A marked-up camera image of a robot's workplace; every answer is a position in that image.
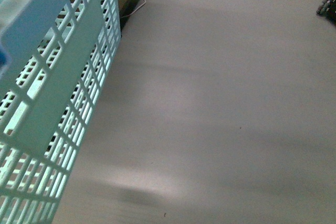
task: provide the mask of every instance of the plastic basket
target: plastic basket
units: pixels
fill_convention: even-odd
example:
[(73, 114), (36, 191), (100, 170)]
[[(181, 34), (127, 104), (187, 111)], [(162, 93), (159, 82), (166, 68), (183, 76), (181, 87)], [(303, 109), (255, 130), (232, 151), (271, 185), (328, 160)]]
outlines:
[(51, 223), (120, 41), (117, 0), (0, 0), (0, 223)]

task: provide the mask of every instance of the white cable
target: white cable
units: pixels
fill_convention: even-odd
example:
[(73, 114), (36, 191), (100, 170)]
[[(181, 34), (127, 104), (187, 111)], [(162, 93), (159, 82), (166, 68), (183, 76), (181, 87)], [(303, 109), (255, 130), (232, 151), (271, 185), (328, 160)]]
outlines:
[(147, 1), (146, 1), (146, 0), (143, 0), (143, 3), (142, 3), (137, 9), (135, 9), (135, 10), (134, 10), (132, 13), (130, 13), (129, 15), (122, 16), (121, 18), (127, 18), (127, 17), (132, 16), (134, 13), (136, 13), (138, 10), (140, 10), (146, 3), (147, 3)]

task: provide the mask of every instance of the floor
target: floor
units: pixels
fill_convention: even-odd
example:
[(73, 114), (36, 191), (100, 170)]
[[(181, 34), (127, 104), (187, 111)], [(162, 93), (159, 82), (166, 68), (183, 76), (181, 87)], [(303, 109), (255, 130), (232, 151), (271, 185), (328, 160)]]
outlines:
[(336, 223), (322, 0), (148, 0), (54, 223)]

